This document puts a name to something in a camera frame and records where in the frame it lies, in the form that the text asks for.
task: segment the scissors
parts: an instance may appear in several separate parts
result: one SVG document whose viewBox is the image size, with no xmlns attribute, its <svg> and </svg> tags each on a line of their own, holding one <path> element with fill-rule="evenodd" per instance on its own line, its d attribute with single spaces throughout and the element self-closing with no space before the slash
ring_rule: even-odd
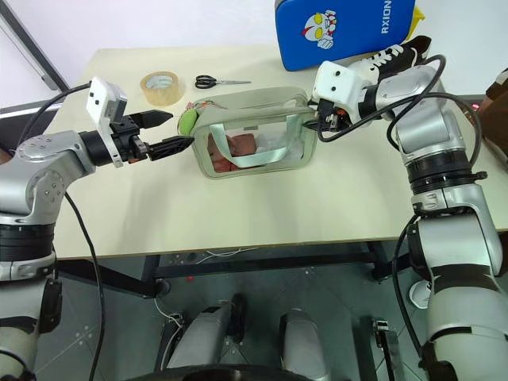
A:
<svg viewBox="0 0 508 381">
<path fill-rule="evenodd" d="M 241 85 L 251 81 L 218 81 L 209 75 L 198 75 L 195 86 L 198 89 L 211 89 L 215 85 Z"/>
</svg>

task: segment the tape roll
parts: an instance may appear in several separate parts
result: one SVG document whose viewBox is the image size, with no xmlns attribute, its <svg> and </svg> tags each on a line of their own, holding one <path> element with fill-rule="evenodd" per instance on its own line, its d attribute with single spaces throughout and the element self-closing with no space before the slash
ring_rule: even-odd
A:
<svg viewBox="0 0 508 381">
<path fill-rule="evenodd" d="M 182 97 L 178 77 L 169 71 L 148 74 L 140 82 L 144 96 L 154 106 L 169 106 Z"/>
</svg>

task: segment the transparent pouch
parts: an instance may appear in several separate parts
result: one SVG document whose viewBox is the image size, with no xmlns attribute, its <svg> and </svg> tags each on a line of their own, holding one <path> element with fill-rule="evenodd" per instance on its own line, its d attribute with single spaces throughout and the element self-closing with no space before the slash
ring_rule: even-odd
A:
<svg viewBox="0 0 508 381">
<path fill-rule="evenodd" d="M 302 126 L 314 110 L 296 87 L 221 95 L 193 107 L 194 153 L 210 178 L 294 169 L 314 153 L 316 133 Z"/>
</svg>

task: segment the bag handle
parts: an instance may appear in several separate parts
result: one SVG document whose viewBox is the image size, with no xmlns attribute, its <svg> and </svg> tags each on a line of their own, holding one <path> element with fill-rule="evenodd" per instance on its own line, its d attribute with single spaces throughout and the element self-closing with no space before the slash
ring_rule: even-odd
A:
<svg viewBox="0 0 508 381">
<path fill-rule="evenodd" d="M 223 123 L 210 125 L 210 132 L 212 138 L 217 145 L 218 151 L 231 163 L 239 168 L 256 167 L 258 165 L 265 165 L 280 161 L 289 151 L 293 139 L 296 137 L 298 130 L 297 123 L 298 115 L 288 115 L 286 119 L 286 144 L 282 148 L 277 148 L 271 151 L 254 153 L 252 155 L 233 157 L 229 150 L 228 139 L 225 135 L 225 128 Z"/>
</svg>

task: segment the beige tabletop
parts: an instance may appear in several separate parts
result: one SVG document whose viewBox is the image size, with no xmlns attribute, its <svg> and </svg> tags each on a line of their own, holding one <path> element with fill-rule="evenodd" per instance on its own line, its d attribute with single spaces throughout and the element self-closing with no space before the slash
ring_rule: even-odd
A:
<svg viewBox="0 0 508 381">
<path fill-rule="evenodd" d="M 176 134 L 188 102 L 205 95 L 261 87 L 298 86 L 309 94 L 316 68 L 285 71 L 275 46 L 142 48 L 99 50 L 81 82 L 98 75 L 118 84 L 129 97 L 125 113 L 154 109 L 140 80 L 154 71 L 172 71 L 183 86 L 182 99 L 160 108 L 173 119 L 141 132 L 156 143 Z M 194 88 L 194 77 L 250 80 L 252 84 Z M 92 130 L 85 111 L 86 92 L 65 100 L 48 133 Z M 473 130 L 459 117 L 472 147 Z M 113 165 L 69 188 L 81 210 L 98 256 L 127 256 L 257 247 L 278 244 L 391 239 L 412 214 L 411 191 L 402 160 L 385 137 L 387 123 L 377 121 L 330 144 L 318 141 L 304 168 L 232 179 L 211 180 L 199 170 L 191 149 L 177 156 L 142 161 L 120 169 Z M 508 229 L 508 174 L 483 149 L 476 171 L 497 229 Z M 59 258 L 88 257 L 75 216 L 63 203 L 56 226 Z"/>
</svg>

